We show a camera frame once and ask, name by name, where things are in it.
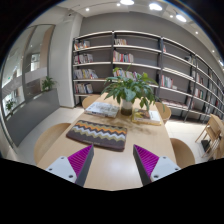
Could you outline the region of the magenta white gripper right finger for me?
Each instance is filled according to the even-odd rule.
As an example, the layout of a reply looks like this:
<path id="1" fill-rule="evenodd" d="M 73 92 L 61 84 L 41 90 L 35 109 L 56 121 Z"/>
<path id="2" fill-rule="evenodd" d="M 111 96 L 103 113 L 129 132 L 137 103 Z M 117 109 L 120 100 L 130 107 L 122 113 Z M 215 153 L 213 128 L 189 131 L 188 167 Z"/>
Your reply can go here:
<path id="1" fill-rule="evenodd" d="M 171 159 L 157 156 L 138 146 L 133 146 L 133 156 L 143 185 L 148 185 L 180 170 Z"/>

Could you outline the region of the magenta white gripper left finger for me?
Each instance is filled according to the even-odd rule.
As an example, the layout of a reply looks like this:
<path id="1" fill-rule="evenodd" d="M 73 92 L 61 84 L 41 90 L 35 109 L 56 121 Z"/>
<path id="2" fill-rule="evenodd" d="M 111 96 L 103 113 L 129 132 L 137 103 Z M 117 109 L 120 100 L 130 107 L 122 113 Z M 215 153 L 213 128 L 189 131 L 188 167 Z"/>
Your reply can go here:
<path id="1" fill-rule="evenodd" d="M 89 145 L 69 157 L 58 157 L 46 171 L 83 187 L 93 156 L 94 147 Z"/>

